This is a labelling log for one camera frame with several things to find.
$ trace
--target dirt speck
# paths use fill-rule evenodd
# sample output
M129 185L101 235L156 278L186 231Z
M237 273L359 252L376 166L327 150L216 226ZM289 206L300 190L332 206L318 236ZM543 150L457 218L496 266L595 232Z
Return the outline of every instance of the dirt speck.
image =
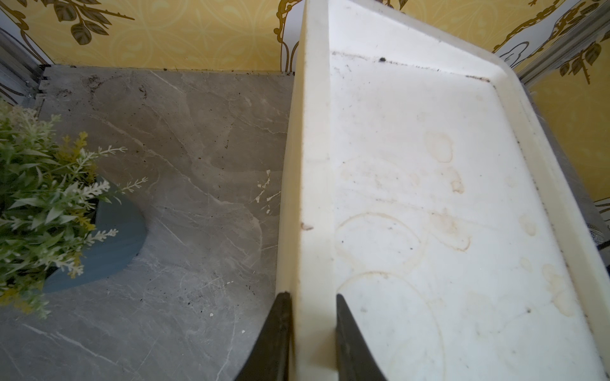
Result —
M448 163L453 159L453 141L442 132L427 131L424 143L428 152L440 163Z
M485 78L485 77L478 77L478 76L466 76L466 77L473 78L473 79L478 79L478 80L481 80L481 81L487 82L487 83L491 82L491 80L489 78Z
M67 97L68 95L72 95L72 91L70 91L68 89L59 90L57 92L57 96L61 96L63 98Z

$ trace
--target white plastic tray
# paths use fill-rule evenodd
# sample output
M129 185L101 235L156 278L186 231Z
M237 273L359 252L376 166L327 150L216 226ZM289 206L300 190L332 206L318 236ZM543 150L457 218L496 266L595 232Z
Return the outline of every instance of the white plastic tray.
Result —
M372 0L307 0L300 45L292 379L337 379L341 293L389 380L605 380L610 282L514 72Z

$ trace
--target blue pot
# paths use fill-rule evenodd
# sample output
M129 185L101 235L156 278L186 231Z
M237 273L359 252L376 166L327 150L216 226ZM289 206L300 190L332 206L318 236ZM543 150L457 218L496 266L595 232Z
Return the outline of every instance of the blue pot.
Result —
M95 217L96 230L117 229L117 235L106 238L105 242L96 242L83 251L82 275L72 279L67 271L57 270L52 273L45 280L42 289L44 293L65 290L111 276L125 268L140 252L146 238L144 217L127 197L122 194L117 197L121 199L120 204L116 200L112 204L100 201Z

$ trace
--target wall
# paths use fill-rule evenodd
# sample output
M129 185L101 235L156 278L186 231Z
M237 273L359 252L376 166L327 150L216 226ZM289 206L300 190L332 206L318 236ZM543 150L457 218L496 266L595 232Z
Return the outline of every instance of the wall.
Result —
M610 197L609 68L610 34L606 34L531 88L595 201Z
M378 1L492 51L518 71L605 0ZM0 0L13 21L3 21L0 32L41 63L293 71L303 7L304 0ZM558 70L535 86L537 103L594 199L610 196L604 178L610 116L602 104L609 51L596 53L592 67L583 53L575 76ZM0 93L17 99L10 90L4 84Z
M513 67L601 2L383 0ZM0 0L54 63L248 71L294 69L303 6L304 0Z

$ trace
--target stain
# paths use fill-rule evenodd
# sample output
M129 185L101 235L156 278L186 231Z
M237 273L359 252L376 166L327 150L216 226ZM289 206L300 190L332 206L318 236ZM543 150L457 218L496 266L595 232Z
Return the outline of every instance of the stain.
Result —
M505 181L506 181L506 185L508 185L511 188L514 188L517 186L517 181L511 176L506 176Z
M413 184L414 185L420 185L421 180L420 180L420 178L419 178L419 176L417 174L412 173L409 176L411 177L411 180L413 180Z
M404 341L402 343L400 343L398 345L397 348L395 348L391 353L393 353L393 356L389 359L389 364L388 364L388 368L389 368L389 379L416 379L415 375L413 377L405 377L404 374L404 368L401 369L402 372L397 373L397 369L395 369L395 366L397 363L404 363L404 359L405 358L415 358L417 360L423 359L423 358L430 358L432 357L434 360L431 362L432 365L434 365L432 368L430 368L427 373L430 375L432 373L433 370L438 369L438 372L442 372L442 374L438 374L438 375L434 375L432 374L432 379L439 379L439 380L446 380L447 379L447 349L445 347L445 340L443 337L443 332L442 329L440 327L439 321L436 317L436 314L434 313L434 310L431 308L427 298L424 297L424 295L422 295L422 293L416 288L414 287L407 279L405 279L402 276L399 276L398 274L394 274L392 272L385 272L385 271L367 271L367 272L363 272L360 274L356 274L351 276L350 278L346 279L341 285L339 285L339 287L337 287L337 294L343 294L346 295L347 293L349 293L349 288L350 285L352 285L353 283L356 282L361 282L363 280L376 280L378 283L380 283L381 279L383 278L384 281L383 283L386 285L391 285L391 289L395 290L398 288L399 284L403 284L405 286L408 287L408 289L410 289L412 291L412 294L409 295L409 308L413 308L413 310L418 311L418 315L424 315L424 318L419 320L420 322L422 322L424 324L424 326L419 326L422 330L422 332L426 332L426 344L429 343L433 343L433 338L434 338L434 334L433 334L433 330L436 331L437 333L437 339L438 339L438 344L437 347L432 347L432 348L428 348L426 350L426 348L424 348L422 350L422 355L423 357L420 357L417 353L417 351L426 344L421 344L418 343L416 341L411 341L411 340L407 340ZM375 310L371 310L370 314L375 314ZM438 364L437 361L439 361L442 364L442 370L438 368Z
M448 163L453 159L453 141L442 132L427 131L424 144L428 152L440 163Z
M532 264L529 259L521 257L521 259L519 260L519 264L525 271L532 272Z
M138 90L140 90L141 93L144 93L144 99L146 99L146 97L148 97L148 92L146 91L146 88L144 87L144 85L138 87Z
M357 272L372 268L393 271L400 269L406 274L416 268L427 254L428 236L429 232L426 231L422 241L398 218L385 213L365 212L354 215L337 226L335 251ZM347 240L348 237L370 238L366 242L354 244L352 240Z
M472 237L460 229L455 217L447 213L431 212L430 221L434 228L433 235L444 245L459 251L466 251L472 243Z
M440 174L443 178L445 178L451 184L451 189L455 193L462 194L466 190L464 188L464 183L462 183L462 178L460 177L458 171L451 167L439 169L437 173Z
M557 310L566 316L574 315L574 301L566 287L565 279L557 274L555 267L549 263L542 267L542 276L547 280L547 290L551 293L551 301Z
M67 97L68 95L72 95L72 91L68 90L68 89L64 89L64 90L59 90L57 92L57 96L61 96L61 97Z
M101 85L104 84L105 80L100 80L99 76L92 75L84 79L85 85L89 88L91 93L94 93Z
M519 224L521 224L521 228L530 236L536 235L536 224L532 221L527 214L521 215L519 217Z
M466 76L466 77L472 78L472 79L478 79L478 80L481 80L483 82L488 82L488 83L491 82L491 80L489 78L485 78L485 77L477 77L477 76Z

